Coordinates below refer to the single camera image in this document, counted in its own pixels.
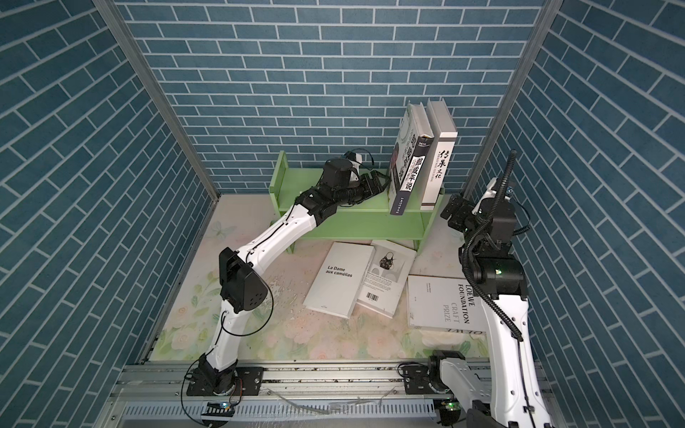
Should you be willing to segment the Chinese book with man portrait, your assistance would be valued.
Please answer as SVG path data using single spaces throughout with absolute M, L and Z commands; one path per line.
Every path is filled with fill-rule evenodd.
M 391 215 L 401 216 L 405 212 L 434 139 L 426 108 L 422 103 L 410 103 L 401 120 L 388 171 Z

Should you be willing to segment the large white black-spine book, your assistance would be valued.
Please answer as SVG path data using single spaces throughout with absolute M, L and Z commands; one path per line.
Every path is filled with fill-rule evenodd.
M 451 161 L 451 155 L 458 138 L 448 106 L 443 100 L 429 101 L 427 116 L 433 130 L 433 143 L 426 156 L 426 164 L 421 170 L 420 190 L 421 210 L 428 212 L 437 205 L 444 178 Z

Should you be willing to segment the white La Dame aux camelias book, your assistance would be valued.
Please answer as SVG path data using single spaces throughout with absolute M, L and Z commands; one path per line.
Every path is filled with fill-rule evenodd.
M 369 244 L 334 243 L 310 287 L 304 306 L 308 310 L 349 319 L 374 254 L 375 248 Z

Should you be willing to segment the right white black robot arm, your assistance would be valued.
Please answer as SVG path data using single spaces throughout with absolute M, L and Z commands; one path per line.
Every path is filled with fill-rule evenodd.
M 533 361 L 526 273 L 511 250 L 523 230 L 508 196 L 508 180 L 492 179 L 476 203 L 451 196 L 441 216 L 464 235 L 458 256 L 483 309 L 491 371 L 491 391 L 485 394 L 465 357 L 435 352 L 432 379 L 453 397 L 452 403 L 442 404 L 442 412 L 458 410 L 468 427 L 551 427 Z

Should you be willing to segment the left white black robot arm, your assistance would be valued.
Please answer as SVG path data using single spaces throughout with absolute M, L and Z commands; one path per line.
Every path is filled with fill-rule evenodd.
M 224 396 L 238 390 L 238 351 L 253 310 L 273 292 L 262 275 L 281 253 L 336 214 L 386 191 L 387 174 L 353 160 L 347 153 L 328 160 L 316 185 L 303 191 L 292 207 L 265 232 L 237 250 L 219 254 L 221 309 L 212 345 L 185 376 L 189 396 Z

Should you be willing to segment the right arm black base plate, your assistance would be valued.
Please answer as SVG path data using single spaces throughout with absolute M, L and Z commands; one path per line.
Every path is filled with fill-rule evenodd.
M 403 362 L 398 365 L 397 373 L 408 395 L 444 393 L 437 371 L 426 364 Z

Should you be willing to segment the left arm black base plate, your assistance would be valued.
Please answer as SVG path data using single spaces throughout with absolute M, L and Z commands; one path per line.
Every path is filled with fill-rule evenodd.
M 263 367 L 196 367 L 184 376 L 187 396 L 257 396 L 262 387 Z

